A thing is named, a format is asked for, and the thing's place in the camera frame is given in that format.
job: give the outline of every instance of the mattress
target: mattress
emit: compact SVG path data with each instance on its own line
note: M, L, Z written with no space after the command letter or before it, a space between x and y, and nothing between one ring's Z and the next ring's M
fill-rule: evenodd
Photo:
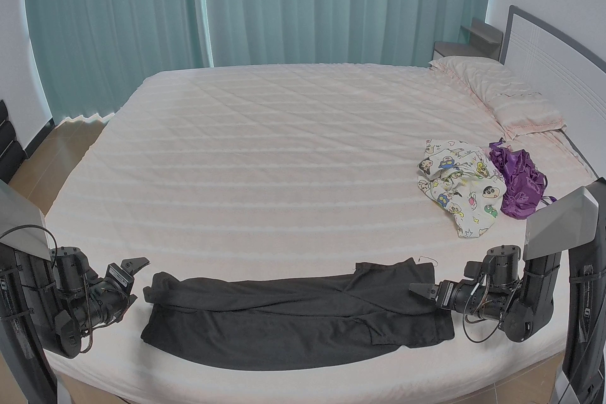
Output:
M460 81L425 68L272 65L172 71L148 78L71 173L47 216L60 245L97 272L146 256L134 294L166 271L178 279L327 276L356 262L436 261L459 280L468 260L524 242L525 222L501 214L460 239L449 214L417 187L426 139L479 146L503 131ZM593 180L556 132L511 143L561 197ZM489 385L562 350L568 268L563 255L551 322L524 343L497 332L309 370L252 372L180 360L140 339L152 306L95 332L57 371L141 404L437 403ZM474 325L475 338L493 322Z

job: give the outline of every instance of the pink pillow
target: pink pillow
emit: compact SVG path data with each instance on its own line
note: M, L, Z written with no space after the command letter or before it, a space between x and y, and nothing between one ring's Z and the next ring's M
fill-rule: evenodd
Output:
M566 127L562 114L540 92L532 91L496 60L450 56L432 60L430 65L471 89L501 125L508 140Z

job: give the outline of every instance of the cartoon print shirt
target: cartoon print shirt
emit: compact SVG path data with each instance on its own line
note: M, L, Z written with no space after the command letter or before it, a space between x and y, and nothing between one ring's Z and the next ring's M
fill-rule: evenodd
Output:
M420 190L454 216L459 237L479 237L495 223L507 188L480 147L427 140L419 169Z

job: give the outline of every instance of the white headboard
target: white headboard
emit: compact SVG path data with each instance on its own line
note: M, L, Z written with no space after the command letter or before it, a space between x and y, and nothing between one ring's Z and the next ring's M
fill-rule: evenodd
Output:
M500 61L559 109L575 149L606 176L606 62L513 5Z

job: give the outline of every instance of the purple garment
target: purple garment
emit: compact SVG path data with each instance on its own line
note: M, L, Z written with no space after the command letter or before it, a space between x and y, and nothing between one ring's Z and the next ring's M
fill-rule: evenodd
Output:
M526 150L510 151L504 146L503 138L497 143L490 143L490 160L495 164L505 179L507 192L503 196L501 212L525 219L536 211L539 202L544 199L547 178L539 172Z

